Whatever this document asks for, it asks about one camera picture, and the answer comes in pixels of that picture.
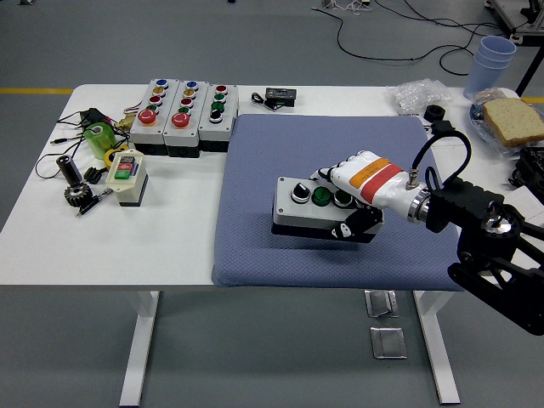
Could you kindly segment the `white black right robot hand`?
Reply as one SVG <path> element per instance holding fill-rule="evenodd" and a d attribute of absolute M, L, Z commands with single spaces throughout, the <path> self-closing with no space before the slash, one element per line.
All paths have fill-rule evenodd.
<path fill-rule="evenodd" d="M 310 178 L 324 179 L 358 203 L 359 208 L 331 230 L 339 241 L 361 239 L 383 223 L 384 209 L 419 224 L 423 200 L 428 198 L 427 187 L 417 180 L 416 170 L 407 172 L 367 150 L 334 167 L 319 169 Z"/>

